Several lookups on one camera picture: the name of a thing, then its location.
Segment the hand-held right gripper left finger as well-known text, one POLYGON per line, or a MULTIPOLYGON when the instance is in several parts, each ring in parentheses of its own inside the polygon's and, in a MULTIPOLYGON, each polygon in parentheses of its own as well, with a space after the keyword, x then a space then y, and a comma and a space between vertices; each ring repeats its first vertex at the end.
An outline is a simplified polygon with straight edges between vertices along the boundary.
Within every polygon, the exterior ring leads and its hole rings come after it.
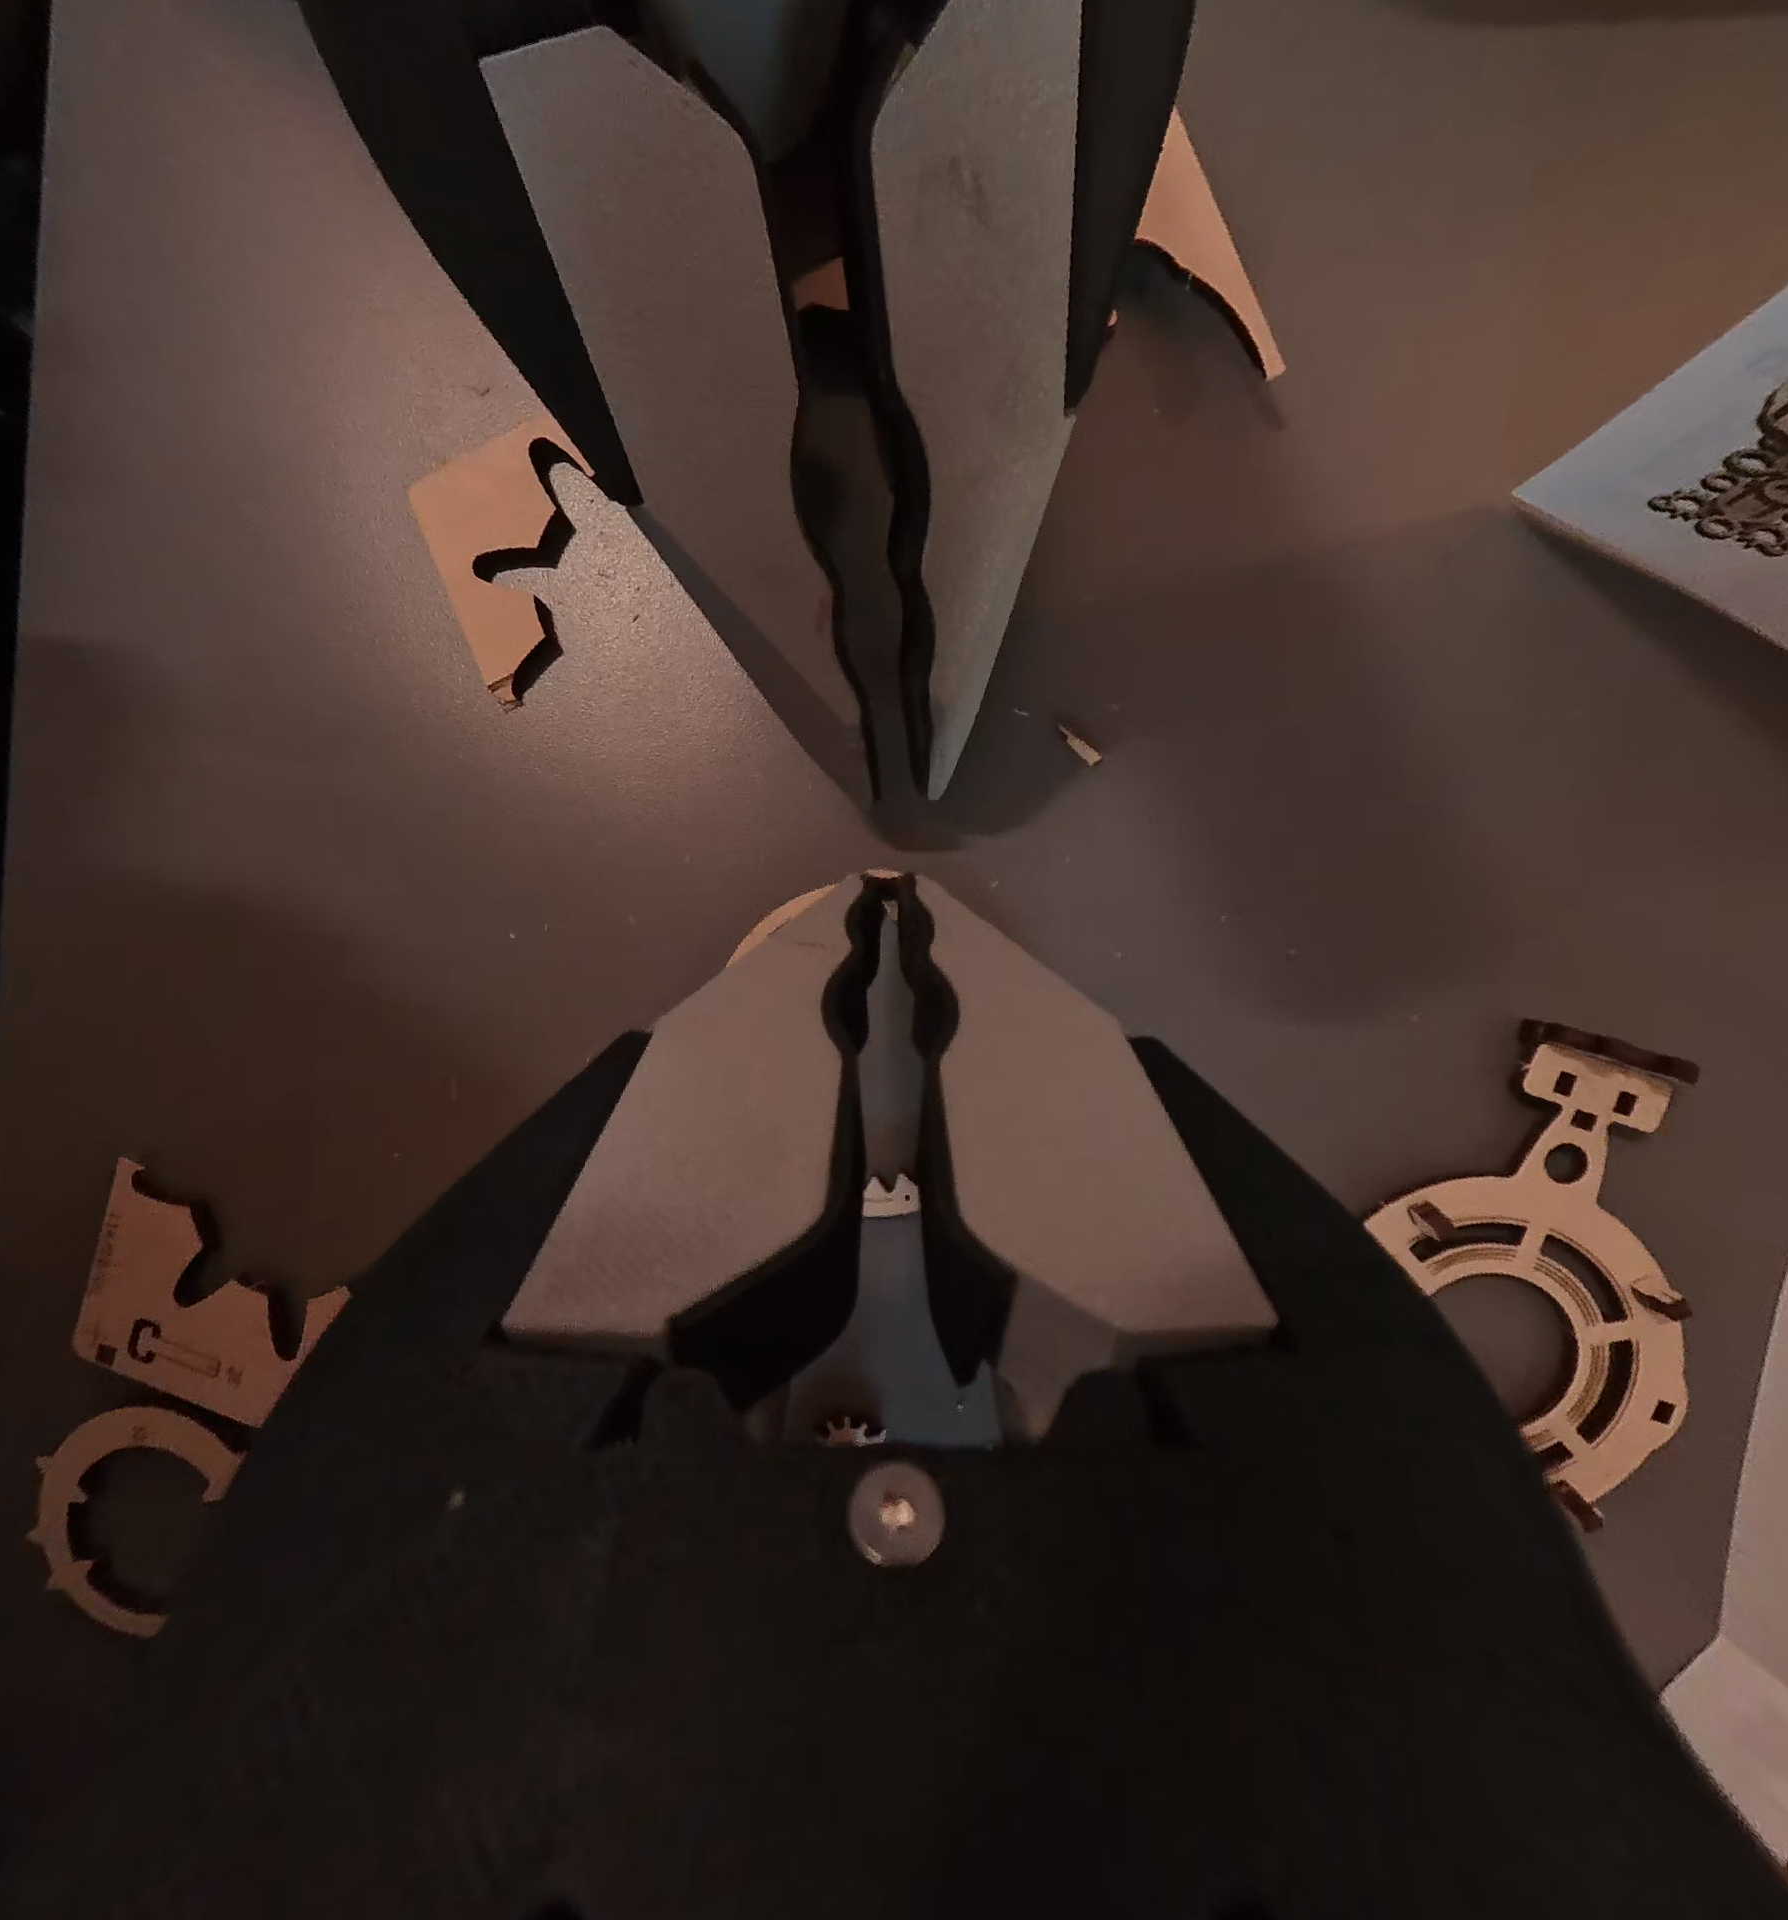
POLYGON ((653 1027, 506 1339, 707 1372, 749 1410, 845 1330, 884 900, 837 883, 653 1027))

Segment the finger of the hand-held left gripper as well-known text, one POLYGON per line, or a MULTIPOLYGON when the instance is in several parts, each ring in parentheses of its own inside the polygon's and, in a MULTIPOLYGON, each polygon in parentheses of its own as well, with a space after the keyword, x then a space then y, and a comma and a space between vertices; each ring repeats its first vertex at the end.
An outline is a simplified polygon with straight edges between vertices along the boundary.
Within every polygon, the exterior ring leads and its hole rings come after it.
POLYGON ((868 148, 892 388, 926 465, 908 740, 953 780, 1072 437, 1077 3, 946 4, 868 148))
POLYGON ((852 800, 878 796, 794 495, 800 377, 749 145, 615 30, 482 60, 640 501, 630 515, 852 800))

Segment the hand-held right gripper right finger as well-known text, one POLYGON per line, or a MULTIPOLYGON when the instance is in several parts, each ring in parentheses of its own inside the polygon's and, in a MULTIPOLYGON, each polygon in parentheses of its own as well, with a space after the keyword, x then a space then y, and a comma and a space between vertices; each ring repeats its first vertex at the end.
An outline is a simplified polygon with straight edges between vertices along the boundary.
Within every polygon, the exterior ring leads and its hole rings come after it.
POLYGON ((916 1188, 953 1380, 1074 1380, 1278 1315, 1120 1022, 932 879, 898 882, 916 1188))

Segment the wooden inner-toothed ring gear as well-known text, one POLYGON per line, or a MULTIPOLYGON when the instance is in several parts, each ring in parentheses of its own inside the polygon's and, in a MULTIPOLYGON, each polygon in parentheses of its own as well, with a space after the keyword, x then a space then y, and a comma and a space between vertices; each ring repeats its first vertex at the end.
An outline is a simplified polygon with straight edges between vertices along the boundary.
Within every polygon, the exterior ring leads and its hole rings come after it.
MULTIPOLYGON (((755 949, 763 947, 764 942, 775 938, 786 926, 810 913, 821 900, 829 898, 840 883, 831 882, 826 886, 811 888, 801 893, 768 914, 763 921, 749 929, 740 939, 738 947, 727 959, 725 966, 731 969, 751 955, 755 949)), ((881 1139, 874 1133, 872 1127, 863 1128, 868 1139, 868 1179, 863 1185, 861 1211, 868 1219, 895 1219, 916 1215, 921 1209, 921 1190, 912 1176, 911 1167, 898 1165, 895 1158, 881 1152, 891 1148, 891 1139, 881 1139)))

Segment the wooden offcut with curved cutout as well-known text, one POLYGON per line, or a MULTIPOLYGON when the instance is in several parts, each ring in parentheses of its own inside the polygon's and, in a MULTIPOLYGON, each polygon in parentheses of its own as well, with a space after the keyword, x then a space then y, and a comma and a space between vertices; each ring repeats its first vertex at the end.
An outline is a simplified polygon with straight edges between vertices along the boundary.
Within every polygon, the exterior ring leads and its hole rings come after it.
POLYGON ((1266 379, 1285 372, 1262 300, 1175 106, 1135 229, 1135 246, 1167 263, 1196 299, 1234 326, 1266 379))

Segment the wooden offcut with jagged cutout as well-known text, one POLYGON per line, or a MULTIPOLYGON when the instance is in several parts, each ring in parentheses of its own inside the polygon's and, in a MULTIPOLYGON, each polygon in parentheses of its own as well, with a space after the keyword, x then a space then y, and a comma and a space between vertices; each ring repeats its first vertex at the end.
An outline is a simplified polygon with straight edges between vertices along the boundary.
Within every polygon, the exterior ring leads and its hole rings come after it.
POLYGON ((548 418, 484 440, 419 481, 409 503, 482 683, 504 710, 560 658, 547 585, 577 521, 615 499, 548 418))

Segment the wooden offcut sheet with markings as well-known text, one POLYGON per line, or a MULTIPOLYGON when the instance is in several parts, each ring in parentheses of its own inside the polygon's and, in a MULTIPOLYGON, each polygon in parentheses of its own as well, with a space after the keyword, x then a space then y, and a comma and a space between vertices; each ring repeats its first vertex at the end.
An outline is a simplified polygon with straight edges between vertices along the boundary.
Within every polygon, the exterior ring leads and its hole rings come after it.
POLYGON ((200 1408, 242 1427, 262 1427, 345 1311, 339 1286, 307 1303, 300 1338, 282 1353, 281 1297, 240 1280, 184 1303, 184 1278, 205 1259, 195 1211, 144 1185, 144 1167, 118 1158, 90 1276, 70 1339, 93 1365, 200 1408))

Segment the instruction booklet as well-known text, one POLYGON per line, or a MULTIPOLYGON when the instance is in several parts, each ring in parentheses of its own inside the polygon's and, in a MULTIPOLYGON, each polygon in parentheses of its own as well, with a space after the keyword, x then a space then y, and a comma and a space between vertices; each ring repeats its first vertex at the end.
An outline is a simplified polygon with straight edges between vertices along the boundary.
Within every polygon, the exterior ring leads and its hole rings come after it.
POLYGON ((1788 654, 1788 287, 1514 501, 1788 654))

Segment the round wooden frame assembly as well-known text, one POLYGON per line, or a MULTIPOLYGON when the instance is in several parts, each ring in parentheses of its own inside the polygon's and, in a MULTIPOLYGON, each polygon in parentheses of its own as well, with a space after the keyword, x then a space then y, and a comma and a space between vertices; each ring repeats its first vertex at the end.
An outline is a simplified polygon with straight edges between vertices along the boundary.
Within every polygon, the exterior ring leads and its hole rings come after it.
POLYGON ((1698 1068, 1569 1029, 1522 1022, 1520 1093, 1547 1112, 1507 1172, 1448 1176, 1365 1218, 1416 1288, 1507 1284, 1563 1326, 1563 1365, 1518 1419, 1553 1499, 1599 1533, 1603 1499, 1650 1463, 1690 1412, 1694 1304, 1604 1199, 1615 1135, 1648 1137, 1698 1068))

